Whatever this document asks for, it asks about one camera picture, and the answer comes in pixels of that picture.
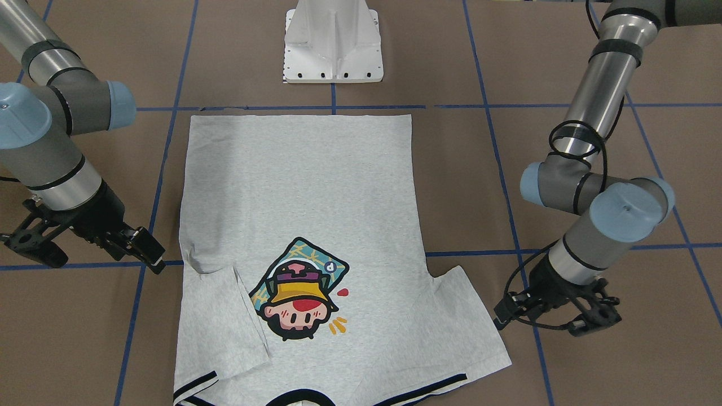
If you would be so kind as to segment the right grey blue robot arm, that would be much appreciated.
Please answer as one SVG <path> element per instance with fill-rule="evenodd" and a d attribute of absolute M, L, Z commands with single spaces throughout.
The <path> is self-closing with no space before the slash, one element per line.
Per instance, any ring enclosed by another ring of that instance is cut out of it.
<path fill-rule="evenodd" d="M 164 248 L 146 228 L 124 221 L 125 208 L 72 136 L 134 123 L 136 101 L 121 82 L 101 81 L 25 1 L 1 4 L 2 44 L 34 87 L 2 84 L 2 165 L 26 187 L 28 216 L 3 245 L 52 268 L 68 257 L 55 243 L 66 230 L 115 260 L 137 258 L 155 274 Z"/>

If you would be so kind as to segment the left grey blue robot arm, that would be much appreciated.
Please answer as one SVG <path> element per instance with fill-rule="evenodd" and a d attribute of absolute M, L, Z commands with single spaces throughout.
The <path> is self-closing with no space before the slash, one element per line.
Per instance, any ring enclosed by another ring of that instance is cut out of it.
<path fill-rule="evenodd" d="M 676 196 L 659 177 L 609 175 L 606 144 L 643 51 L 664 28 L 720 23 L 719 1 L 613 1 L 565 118 L 548 136 L 549 152 L 520 180 L 524 200 L 577 215 L 557 240 L 531 256 L 528 287 L 494 308 L 496 329 L 510 322 L 567 331 L 575 337 L 621 321 L 620 301 L 602 273 L 671 215 Z"/>

